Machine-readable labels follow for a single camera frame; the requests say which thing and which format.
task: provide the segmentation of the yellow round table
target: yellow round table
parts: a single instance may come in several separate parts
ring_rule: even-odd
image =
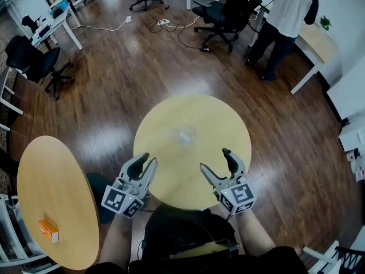
[[[205,209],[218,202],[200,163],[220,177],[230,176],[223,148],[237,154],[248,171],[251,141],[240,116],[212,96],[188,94],[159,103],[145,116],[133,154],[149,152],[157,158],[149,188],[156,198],[181,209]]]
[[[99,222],[94,196],[71,151],[50,136],[34,139],[18,170],[18,198],[25,225],[36,243],[56,263],[88,268],[99,252]],[[51,243],[39,229],[46,219],[59,232]]]

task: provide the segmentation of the wooden floor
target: wooden floor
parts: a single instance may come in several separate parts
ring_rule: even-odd
[[[248,27],[234,42],[233,53],[220,38],[210,42],[212,53],[201,53],[180,44],[178,31],[149,32],[153,12],[172,24],[192,23],[196,16],[186,11],[185,0],[165,0],[170,8],[162,15],[158,2],[148,11],[129,11],[134,1],[96,0],[76,7],[83,25],[115,29],[128,15],[132,23],[115,32],[75,29],[82,51],[67,34],[58,38],[58,66],[71,60],[75,67],[68,73],[76,79],[61,89],[58,101],[44,92],[45,84],[18,79],[15,102],[25,114],[11,127],[11,155],[19,160],[34,138],[51,135],[69,147],[85,172],[114,179],[132,157],[137,128],[153,106],[187,92],[212,95],[232,106],[248,128],[248,178],[258,191],[253,209],[277,245],[324,251],[338,239],[350,246],[362,225],[362,196],[319,80],[312,78],[297,94],[290,93],[310,69],[301,54],[285,60],[276,82],[262,83],[244,64],[253,36]],[[204,22],[198,19],[196,25]],[[200,46],[206,36],[189,27],[181,39]],[[134,220],[132,259],[143,229],[144,223]]]

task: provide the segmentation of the orange box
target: orange box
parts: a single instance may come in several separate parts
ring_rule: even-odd
[[[55,229],[47,220],[42,219],[39,221],[39,229],[42,231],[47,240],[51,243],[57,243],[58,230]]]

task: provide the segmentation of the dark green stool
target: dark green stool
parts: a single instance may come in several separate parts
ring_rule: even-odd
[[[115,213],[104,208],[101,204],[105,188],[107,187],[107,185],[112,186],[113,183],[105,176],[97,172],[89,172],[86,174],[86,177],[89,181],[92,193],[94,194],[94,199],[98,208],[100,223],[108,224],[113,220]]]

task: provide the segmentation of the potted plant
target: potted plant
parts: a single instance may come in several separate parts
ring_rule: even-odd
[[[330,27],[332,26],[330,20],[325,15],[321,17],[321,26],[326,31],[329,31],[330,30]]]

